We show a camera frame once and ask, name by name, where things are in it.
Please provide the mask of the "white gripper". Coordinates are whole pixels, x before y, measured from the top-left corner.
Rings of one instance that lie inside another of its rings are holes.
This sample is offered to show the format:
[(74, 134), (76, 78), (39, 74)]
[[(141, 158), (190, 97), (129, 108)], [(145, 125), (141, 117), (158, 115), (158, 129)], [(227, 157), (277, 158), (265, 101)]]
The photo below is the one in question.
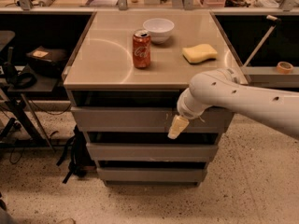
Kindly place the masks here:
[(191, 94), (190, 89), (186, 89), (178, 98), (177, 111), (171, 123), (168, 137), (176, 139), (188, 127), (188, 119), (198, 119), (206, 110), (206, 105), (198, 102)]

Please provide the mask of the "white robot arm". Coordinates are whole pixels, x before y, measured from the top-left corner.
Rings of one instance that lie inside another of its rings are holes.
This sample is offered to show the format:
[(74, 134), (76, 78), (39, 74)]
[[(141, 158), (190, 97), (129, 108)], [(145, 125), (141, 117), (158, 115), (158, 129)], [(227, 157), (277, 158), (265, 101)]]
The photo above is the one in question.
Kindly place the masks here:
[(234, 69), (196, 74), (179, 96), (168, 137), (176, 139), (192, 119), (212, 106), (223, 107), (299, 139), (299, 93), (244, 86)]

